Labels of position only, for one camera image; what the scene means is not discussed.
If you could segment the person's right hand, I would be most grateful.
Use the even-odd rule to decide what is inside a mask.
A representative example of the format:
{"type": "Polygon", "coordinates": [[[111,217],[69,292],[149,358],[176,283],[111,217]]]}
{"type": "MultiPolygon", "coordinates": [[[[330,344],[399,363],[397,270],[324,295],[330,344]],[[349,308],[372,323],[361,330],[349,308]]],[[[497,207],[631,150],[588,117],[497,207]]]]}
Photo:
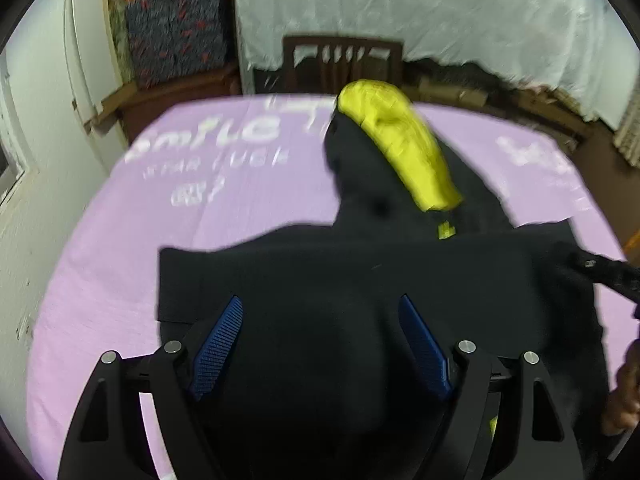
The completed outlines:
{"type": "Polygon", "coordinates": [[[603,432],[608,436],[636,428],[639,422],[639,341],[627,349],[625,361],[616,373],[616,388],[608,395],[603,432]]]}

